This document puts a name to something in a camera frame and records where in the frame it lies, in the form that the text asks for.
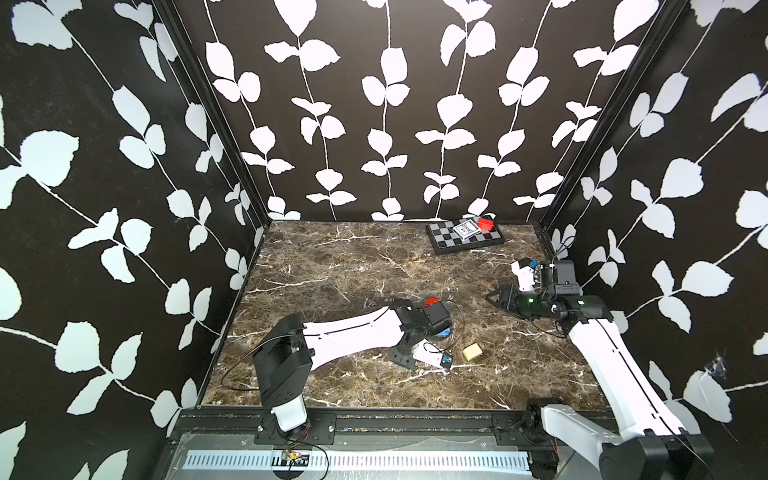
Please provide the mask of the cream lego brick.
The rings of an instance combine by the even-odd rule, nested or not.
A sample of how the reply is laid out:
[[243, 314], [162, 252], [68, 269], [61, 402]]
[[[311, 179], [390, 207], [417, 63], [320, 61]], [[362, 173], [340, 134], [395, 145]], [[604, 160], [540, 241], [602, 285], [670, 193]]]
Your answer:
[[462, 356], [469, 362], [483, 354], [481, 347], [477, 343], [473, 343], [462, 350]]

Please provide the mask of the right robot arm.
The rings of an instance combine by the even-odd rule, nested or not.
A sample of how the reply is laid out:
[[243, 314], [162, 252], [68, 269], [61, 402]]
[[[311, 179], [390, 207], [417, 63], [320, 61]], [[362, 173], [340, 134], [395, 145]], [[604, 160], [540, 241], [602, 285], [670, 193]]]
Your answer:
[[604, 301], [584, 294], [570, 260], [515, 262], [515, 283], [487, 294], [518, 319], [554, 321], [581, 352], [618, 427], [611, 432], [553, 399], [532, 399], [518, 424], [535, 441], [559, 440], [603, 479], [707, 479], [714, 450], [662, 401], [626, 347]]

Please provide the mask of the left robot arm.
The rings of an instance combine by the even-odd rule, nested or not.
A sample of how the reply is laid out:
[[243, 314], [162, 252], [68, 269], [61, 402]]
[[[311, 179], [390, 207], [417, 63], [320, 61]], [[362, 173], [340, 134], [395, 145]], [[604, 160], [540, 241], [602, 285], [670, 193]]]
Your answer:
[[307, 322], [301, 313], [281, 319], [248, 354], [255, 368], [261, 405], [283, 435], [311, 428], [303, 398], [309, 375], [341, 358], [375, 349], [412, 369], [432, 362], [449, 369], [452, 357], [434, 342], [453, 333], [453, 320], [438, 299], [415, 304], [397, 299], [373, 312], [347, 319]]

